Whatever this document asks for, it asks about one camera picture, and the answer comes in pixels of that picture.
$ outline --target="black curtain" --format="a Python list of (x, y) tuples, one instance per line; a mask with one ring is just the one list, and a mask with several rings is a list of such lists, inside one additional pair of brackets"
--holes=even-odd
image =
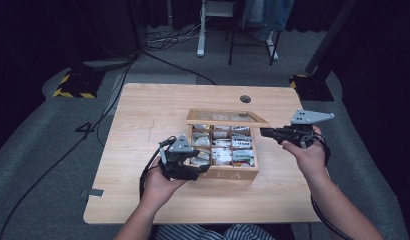
[(410, 1), (357, 1), (318, 67), (340, 80), (349, 117), (398, 197), (410, 236)]
[(31, 1), (0, 2), (0, 148), (44, 101), (43, 83), (66, 65), (50, 28)]
[(328, 31), (346, 0), (296, 0), (286, 30)]
[(150, 0), (148, 2), (148, 23), (152, 28), (167, 26), (167, 8), (171, 7), (173, 28), (179, 30), (189, 24), (200, 23), (201, 0), (171, 0), (167, 6), (166, 0)]

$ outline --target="forearm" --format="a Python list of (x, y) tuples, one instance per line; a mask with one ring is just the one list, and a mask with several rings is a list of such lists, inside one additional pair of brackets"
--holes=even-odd
[(383, 239), (374, 225), (349, 201), (327, 174), (306, 179), (318, 208), (333, 226), (353, 239)]
[(153, 219), (157, 213), (157, 209), (139, 204), (136, 210), (127, 219), (124, 226), (120, 229), (115, 240), (130, 239), (144, 240), (148, 239)]

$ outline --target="hand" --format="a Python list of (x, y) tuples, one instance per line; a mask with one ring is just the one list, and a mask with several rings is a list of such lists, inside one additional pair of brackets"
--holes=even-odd
[[(314, 132), (321, 134), (321, 130), (313, 126)], [(325, 153), (323, 145), (314, 141), (314, 143), (306, 149), (297, 147), (289, 141), (283, 141), (282, 146), (296, 158), (299, 170), (304, 174), (305, 178), (327, 176), (325, 168)]]
[(141, 205), (146, 205), (154, 211), (158, 211), (170, 200), (173, 193), (187, 182), (185, 180), (168, 181), (162, 175), (161, 168), (158, 167), (159, 160), (160, 157), (155, 158), (146, 176), (145, 191), (140, 201)]

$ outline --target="chair leg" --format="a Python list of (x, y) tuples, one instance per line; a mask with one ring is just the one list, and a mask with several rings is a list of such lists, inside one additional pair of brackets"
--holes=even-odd
[(229, 58), (229, 65), (231, 65), (231, 60), (233, 57), (233, 45), (234, 45), (234, 35), (235, 35), (236, 30), (232, 29), (232, 38), (231, 38), (231, 43), (230, 43), (230, 58)]
[(277, 31), (276, 42), (273, 44), (273, 53), (271, 54), (270, 66), (273, 66), (274, 55), (276, 54), (277, 44), (279, 44), (280, 33), (282, 32)]
[(230, 30), (227, 30), (226, 37), (224, 38), (224, 41), (227, 41), (227, 38), (229, 37), (229, 32), (230, 32)]

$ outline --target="yellow and black hazard tape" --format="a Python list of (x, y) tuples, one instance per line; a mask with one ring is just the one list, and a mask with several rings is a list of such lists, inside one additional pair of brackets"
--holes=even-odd
[(95, 79), (97, 84), (86, 84), (86, 85), (77, 85), (76, 77), (71, 75), (71, 71), (68, 71), (65, 76), (62, 78), (61, 83), (53, 93), (54, 97), (78, 97), (78, 98), (96, 98), (97, 90), (99, 88), (101, 79), (100, 76), (97, 76), (98, 79)]
[(295, 80), (297, 80), (298, 78), (308, 78), (309, 75), (305, 75), (305, 74), (295, 74), (289, 77), (289, 84), (290, 87), (296, 90), (296, 83)]

